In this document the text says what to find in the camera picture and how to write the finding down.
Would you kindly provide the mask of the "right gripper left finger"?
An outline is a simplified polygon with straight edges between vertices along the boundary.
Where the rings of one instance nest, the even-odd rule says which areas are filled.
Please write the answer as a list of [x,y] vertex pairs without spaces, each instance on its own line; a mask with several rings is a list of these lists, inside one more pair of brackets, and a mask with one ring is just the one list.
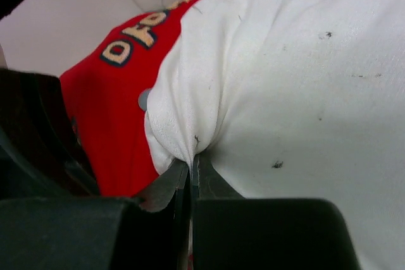
[[2,269],[176,269],[187,248],[187,168],[134,198],[1,201]]

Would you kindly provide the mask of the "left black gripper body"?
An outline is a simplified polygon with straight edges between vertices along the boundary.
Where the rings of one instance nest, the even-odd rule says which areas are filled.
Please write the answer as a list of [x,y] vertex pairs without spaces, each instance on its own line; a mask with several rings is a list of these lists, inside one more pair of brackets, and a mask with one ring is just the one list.
[[59,78],[1,68],[1,198],[99,194]]

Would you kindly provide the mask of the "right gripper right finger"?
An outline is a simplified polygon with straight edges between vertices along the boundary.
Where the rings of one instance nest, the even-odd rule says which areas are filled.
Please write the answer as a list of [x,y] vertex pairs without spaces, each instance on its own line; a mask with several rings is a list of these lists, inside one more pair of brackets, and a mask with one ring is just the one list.
[[359,269],[340,211],[322,199],[246,199],[195,157],[195,269]]

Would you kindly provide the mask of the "white pillow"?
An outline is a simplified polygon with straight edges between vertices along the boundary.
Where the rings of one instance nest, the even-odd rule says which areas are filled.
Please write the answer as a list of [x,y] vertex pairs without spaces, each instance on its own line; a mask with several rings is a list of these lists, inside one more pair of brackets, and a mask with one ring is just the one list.
[[318,197],[363,269],[404,268],[404,0],[199,0],[147,98],[153,165]]

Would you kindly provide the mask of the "red cartoon print pillowcase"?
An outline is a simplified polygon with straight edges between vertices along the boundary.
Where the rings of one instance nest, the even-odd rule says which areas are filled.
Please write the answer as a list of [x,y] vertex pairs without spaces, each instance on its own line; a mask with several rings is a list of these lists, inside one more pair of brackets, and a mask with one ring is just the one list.
[[112,29],[61,75],[66,111],[103,196],[131,197],[152,183],[143,100],[198,0],[178,0]]

